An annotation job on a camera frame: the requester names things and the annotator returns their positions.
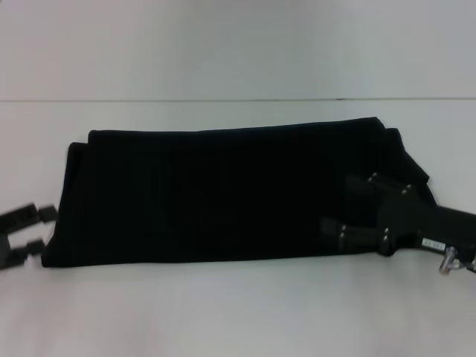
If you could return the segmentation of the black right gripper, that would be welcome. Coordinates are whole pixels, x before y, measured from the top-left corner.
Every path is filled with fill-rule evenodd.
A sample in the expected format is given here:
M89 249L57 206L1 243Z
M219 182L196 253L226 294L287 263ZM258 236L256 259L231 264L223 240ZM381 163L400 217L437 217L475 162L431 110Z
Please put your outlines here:
M382 228L357 227L322 218L322 242L332 243L338 252L389 254L391 236L394 251L415 248L444 254L453 248L456 259L475 259L475 215L425 203L412 185L381 173L368 177L348 175L344 198L381 203L376 222Z

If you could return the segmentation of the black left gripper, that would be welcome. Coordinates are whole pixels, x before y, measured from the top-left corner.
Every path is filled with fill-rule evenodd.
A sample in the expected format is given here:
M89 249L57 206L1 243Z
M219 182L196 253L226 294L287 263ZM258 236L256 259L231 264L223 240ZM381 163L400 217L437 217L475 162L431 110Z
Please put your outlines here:
M53 205L37 208L35 204L1 214L1 270L15 266L17 261L26 261L29 256L41 254L44 242L41 239L28 242L26 245L11 249L8 234L12 228L27 228L40 222L57 220L57 209Z

